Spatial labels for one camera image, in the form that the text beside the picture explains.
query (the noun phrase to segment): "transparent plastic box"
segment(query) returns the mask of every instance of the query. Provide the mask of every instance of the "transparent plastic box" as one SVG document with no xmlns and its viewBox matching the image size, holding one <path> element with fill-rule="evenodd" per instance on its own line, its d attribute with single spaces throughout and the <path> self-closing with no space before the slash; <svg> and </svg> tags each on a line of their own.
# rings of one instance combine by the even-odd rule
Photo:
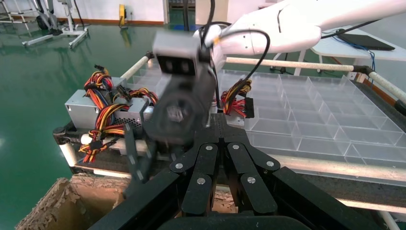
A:
<svg viewBox="0 0 406 230">
<path fill-rule="evenodd" d="M 248 72 L 218 72 L 220 93 Z M 244 120 L 250 143 L 272 155 L 406 169 L 406 134 L 347 78 L 254 73 L 255 117 Z M 169 76 L 156 63 L 134 76 L 134 84 L 159 96 Z M 307 173 L 357 179 L 356 171 Z M 406 186 L 406 178 L 385 178 Z M 363 177 L 364 181 L 382 182 Z"/>
</svg>

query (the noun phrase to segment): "wire bundle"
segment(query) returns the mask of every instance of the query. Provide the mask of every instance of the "wire bundle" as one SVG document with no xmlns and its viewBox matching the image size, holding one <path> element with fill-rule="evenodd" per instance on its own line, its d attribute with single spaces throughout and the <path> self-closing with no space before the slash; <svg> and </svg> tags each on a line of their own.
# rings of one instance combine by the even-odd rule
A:
<svg viewBox="0 0 406 230">
<path fill-rule="evenodd" d="M 100 93 L 100 90 L 111 91 L 113 88 L 112 78 L 107 69 L 104 72 L 96 71 L 86 81 L 84 88 L 86 90 L 85 96 L 91 98 L 99 110 L 108 105 L 106 99 Z"/>
<path fill-rule="evenodd" d="M 104 107 L 96 118 L 95 129 L 89 131 L 89 136 L 92 138 L 90 144 L 82 145 L 79 149 L 81 152 L 86 153 L 83 162 L 94 162 L 94 156 L 99 152 L 109 148 L 113 145 L 117 138 L 105 144 L 102 140 L 106 134 L 124 135 L 123 125 L 113 125 L 114 112 L 118 110 L 127 111 L 130 107 L 126 104 L 112 104 Z"/>
<path fill-rule="evenodd" d="M 221 95 L 221 102 L 224 105 L 224 113 L 229 115 L 232 110 L 236 111 L 243 117 L 245 113 L 245 99 L 237 100 L 233 95 L 239 94 L 245 96 L 251 90 L 251 80 L 238 80 L 228 91 L 224 91 Z"/>
<path fill-rule="evenodd" d="M 95 129 L 89 131 L 89 136 L 92 138 L 91 142 L 87 145 L 82 145 L 79 149 L 79 151 L 86 153 L 83 162 L 94 162 L 96 154 L 109 148 L 117 141 L 117 139 L 113 139 L 103 144 L 103 139 L 107 134 L 124 135 L 123 125 L 113 125 L 115 120 L 114 112 L 129 109 L 129 106 L 126 104 L 109 105 L 100 90 L 111 92 L 113 88 L 112 78 L 107 69 L 99 66 L 95 67 L 100 69 L 100 71 L 96 71 L 91 75 L 86 81 L 84 88 L 86 90 L 85 96 L 91 98 L 98 107 L 99 114 L 96 118 Z"/>
<path fill-rule="evenodd" d="M 148 97 L 152 104 L 156 105 L 158 102 L 158 96 L 154 93 L 149 91 L 147 88 L 140 88 L 138 90 L 130 90 L 129 94 L 131 97 Z"/>
</svg>

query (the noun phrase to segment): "torn cardboard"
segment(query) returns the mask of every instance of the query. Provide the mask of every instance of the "torn cardboard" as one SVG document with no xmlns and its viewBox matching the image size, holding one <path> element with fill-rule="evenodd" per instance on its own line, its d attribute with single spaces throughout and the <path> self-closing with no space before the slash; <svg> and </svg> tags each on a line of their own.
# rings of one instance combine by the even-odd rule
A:
<svg viewBox="0 0 406 230">
<path fill-rule="evenodd" d="M 126 178 L 73 175 L 58 179 L 16 230 L 86 230 L 123 201 Z M 213 211 L 237 213 L 228 191 L 216 190 Z"/>
</svg>

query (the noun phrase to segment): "green floor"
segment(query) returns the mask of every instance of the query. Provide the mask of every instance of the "green floor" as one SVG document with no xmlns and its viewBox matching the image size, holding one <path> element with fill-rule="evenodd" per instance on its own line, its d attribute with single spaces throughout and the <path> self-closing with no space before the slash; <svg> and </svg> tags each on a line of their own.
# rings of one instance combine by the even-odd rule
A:
<svg viewBox="0 0 406 230">
<path fill-rule="evenodd" d="M 24 48 L 21 41 L 30 37 L 4 32 L 0 25 L 0 230 L 13 229 L 57 178 L 71 176 L 52 130 L 69 121 L 64 103 L 83 88 L 94 72 L 93 65 L 105 66 L 112 76 L 120 76 L 151 50 L 154 33 L 161 29 L 130 27 L 123 35 L 118 26 L 92 25 L 90 37 L 71 50 L 71 38 Z M 293 53 L 288 59 L 297 58 Z M 310 52 L 305 59 L 318 61 Z M 225 69 L 251 67 L 227 64 Z M 302 75 L 319 76 L 315 70 L 302 70 Z"/>
</svg>

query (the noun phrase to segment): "black laptop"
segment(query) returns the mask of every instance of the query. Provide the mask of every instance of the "black laptop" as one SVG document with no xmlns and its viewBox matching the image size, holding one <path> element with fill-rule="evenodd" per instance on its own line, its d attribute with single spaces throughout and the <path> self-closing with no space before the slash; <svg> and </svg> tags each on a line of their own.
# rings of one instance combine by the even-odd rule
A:
<svg viewBox="0 0 406 230">
<path fill-rule="evenodd" d="M 369 37 L 368 35 L 359 34 L 339 34 L 337 35 L 341 40 L 353 43 L 359 46 L 363 46 L 369 50 L 394 50 L 395 48 L 385 44 L 375 38 Z"/>
</svg>

